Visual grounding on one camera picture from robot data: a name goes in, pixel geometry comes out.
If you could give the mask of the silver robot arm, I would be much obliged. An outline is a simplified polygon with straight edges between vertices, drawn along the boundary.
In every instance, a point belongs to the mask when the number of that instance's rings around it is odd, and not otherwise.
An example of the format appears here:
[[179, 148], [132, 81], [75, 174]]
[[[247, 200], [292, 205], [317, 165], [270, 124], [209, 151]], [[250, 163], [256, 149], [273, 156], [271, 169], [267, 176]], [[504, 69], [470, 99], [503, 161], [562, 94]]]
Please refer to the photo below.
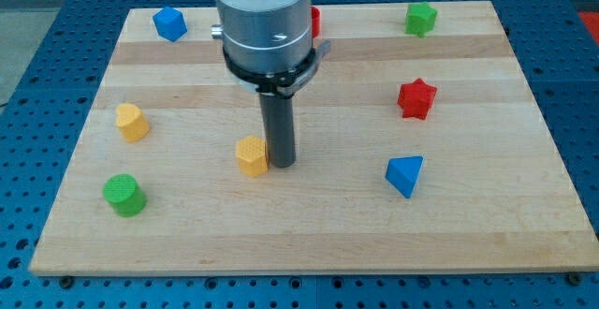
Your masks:
[[311, 0], [216, 0], [231, 62], [253, 73], [298, 66], [312, 48]]

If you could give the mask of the red block behind arm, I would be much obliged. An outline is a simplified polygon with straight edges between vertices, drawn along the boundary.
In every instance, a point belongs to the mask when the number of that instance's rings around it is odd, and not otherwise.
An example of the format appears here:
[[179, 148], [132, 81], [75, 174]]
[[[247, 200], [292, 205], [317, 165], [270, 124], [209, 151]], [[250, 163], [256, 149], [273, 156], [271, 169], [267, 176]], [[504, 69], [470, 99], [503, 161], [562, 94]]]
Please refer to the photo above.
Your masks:
[[311, 6], [312, 38], [317, 38], [321, 29], [321, 11], [316, 6]]

